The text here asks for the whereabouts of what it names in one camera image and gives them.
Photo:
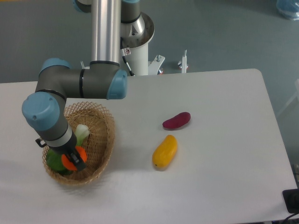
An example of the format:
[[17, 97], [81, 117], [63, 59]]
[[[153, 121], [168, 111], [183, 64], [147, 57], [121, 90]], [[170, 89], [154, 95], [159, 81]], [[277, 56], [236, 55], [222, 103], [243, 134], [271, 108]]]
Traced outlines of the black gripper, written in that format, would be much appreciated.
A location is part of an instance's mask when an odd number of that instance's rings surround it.
[[48, 146], [57, 154], [69, 155], [69, 170], [80, 172], [86, 168], [86, 151], [84, 149], [75, 149], [77, 138], [74, 133], [65, 133], [64, 135], [47, 134], [44, 139], [40, 137], [35, 142], [39, 147]]

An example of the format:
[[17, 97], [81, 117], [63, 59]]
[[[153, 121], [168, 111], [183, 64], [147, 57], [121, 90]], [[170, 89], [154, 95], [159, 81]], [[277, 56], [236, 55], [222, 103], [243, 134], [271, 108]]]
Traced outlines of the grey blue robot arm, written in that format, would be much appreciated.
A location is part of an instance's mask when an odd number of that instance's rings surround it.
[[92, 16], [91, 61], [88, 69], [74, 70], [67, 61], [44, 62], [36, 90], [22, 104], [22, 114], [45, 145], [75, 166], [85, 169], [75, 148], [76, 136], [64, 116], [68, 98], [123, 99], [127, 72], [120, 68], [121, 26], [141, 17], [137, 0], [75, 0], [76, 10]]

